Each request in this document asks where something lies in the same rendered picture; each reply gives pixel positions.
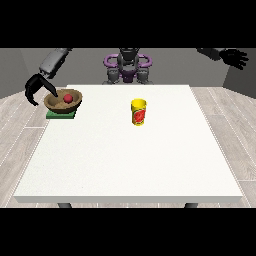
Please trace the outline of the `yellow cup with melon print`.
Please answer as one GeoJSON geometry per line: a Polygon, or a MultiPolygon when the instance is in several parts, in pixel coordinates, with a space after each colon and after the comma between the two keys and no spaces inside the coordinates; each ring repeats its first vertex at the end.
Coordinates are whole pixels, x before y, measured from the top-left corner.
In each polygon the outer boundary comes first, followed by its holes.
{"type": "Polygon", "coordinates": [[[132,123],[135,126],[144,124],[147,102],[144,99],[136,98],[131,101],[132,123]]]}

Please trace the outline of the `brown wooden bowl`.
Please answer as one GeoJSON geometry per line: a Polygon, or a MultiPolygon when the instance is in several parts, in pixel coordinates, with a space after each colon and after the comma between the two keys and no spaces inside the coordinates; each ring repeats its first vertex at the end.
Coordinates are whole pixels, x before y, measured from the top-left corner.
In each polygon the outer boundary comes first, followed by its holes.
{"type": "Polygon", "coordinates": [[[82,102],[82,93],[75,89],[60,89],[57,91],[58,96],[48,94],[44,98],[44,105],[52,112],[57,114],[68,114],[75,111],[82,102]],[[73,100],[71,103],[64,101],[65,95],[71,95],[73,100]]]}

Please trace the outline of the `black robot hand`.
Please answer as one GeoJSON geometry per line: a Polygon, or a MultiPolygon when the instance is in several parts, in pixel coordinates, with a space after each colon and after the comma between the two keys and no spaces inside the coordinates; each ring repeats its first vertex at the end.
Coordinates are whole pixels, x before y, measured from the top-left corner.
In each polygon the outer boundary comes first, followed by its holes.
{"type": "Polygon", "coordinates": [[[34,106],[38,103],[34,100],[34,94],[42,87],[45,87],[55,97],[58,96],[56,88],[41,74],[34,74],[25,84],[25,96],[27,100],[34,106]]]}
{"type": "Polygon", "coordinates": [[[239,70],[243,70],[249,61],[247,54],[237,49],[223,50],[219,53],[219,56],[226,65],[235,67],[239,70]]]}

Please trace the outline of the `green square pad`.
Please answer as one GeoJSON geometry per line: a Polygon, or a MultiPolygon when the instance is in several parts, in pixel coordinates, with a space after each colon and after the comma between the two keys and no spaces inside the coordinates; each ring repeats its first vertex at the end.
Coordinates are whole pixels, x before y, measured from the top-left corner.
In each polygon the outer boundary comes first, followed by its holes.
{"type": "Polygon", "coordinates": [[[70,113],[59,114],[48,110],[46,119],[74,119],[76,110],[70,113]]]}

